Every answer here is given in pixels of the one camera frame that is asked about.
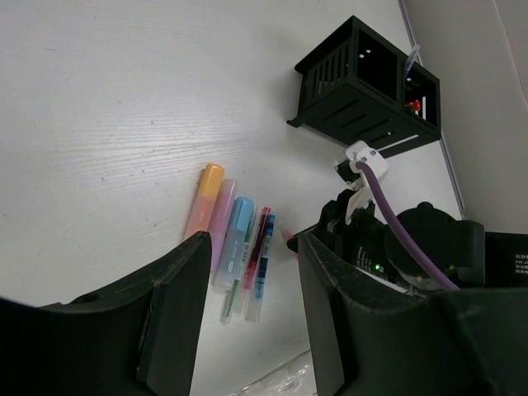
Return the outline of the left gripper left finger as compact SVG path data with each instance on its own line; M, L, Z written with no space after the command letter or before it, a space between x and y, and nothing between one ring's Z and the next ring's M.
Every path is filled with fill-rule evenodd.
M1 302L4 395L187 395L210 278L211 240L67 304Z

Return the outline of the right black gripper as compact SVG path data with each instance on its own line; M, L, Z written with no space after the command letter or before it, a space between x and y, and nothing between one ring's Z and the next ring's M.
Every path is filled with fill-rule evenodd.
M375 217L370 202L345 222L345 208L335 200L307 229L344 262L397 285L412 295L441 290L398 241L390 227ZM432 262L460 288L485 286L485 231L481 224L457 220L423 201L397 219Z

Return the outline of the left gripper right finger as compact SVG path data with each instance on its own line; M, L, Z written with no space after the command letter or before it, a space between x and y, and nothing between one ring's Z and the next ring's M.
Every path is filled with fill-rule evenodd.
M527 292L419 299L336 257L311 233L299 273L321 395L524 395Z

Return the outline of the blue gel pen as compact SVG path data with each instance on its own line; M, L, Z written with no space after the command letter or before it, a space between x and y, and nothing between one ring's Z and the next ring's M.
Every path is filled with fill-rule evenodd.
M257 257L256 265L252 273L252 283L249 289L247 300L246 320L252 323L258 323L262 310L262 300L264 295L264 286L269 262L269 250L275 226L275 216L269 213L266 216L262 236L260 237L260 250Z

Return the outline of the dark red gel pen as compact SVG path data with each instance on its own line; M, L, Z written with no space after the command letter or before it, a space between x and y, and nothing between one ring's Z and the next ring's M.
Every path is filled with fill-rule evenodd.
M244 279L244 289L249 290L252 287L252 279L255 275L258 258L262 249L263 239L266 232L266 222L271 213L269 207L264 207L261 212L261 218L257 230L257 236L250 256L250 261L247 265L246 275Z

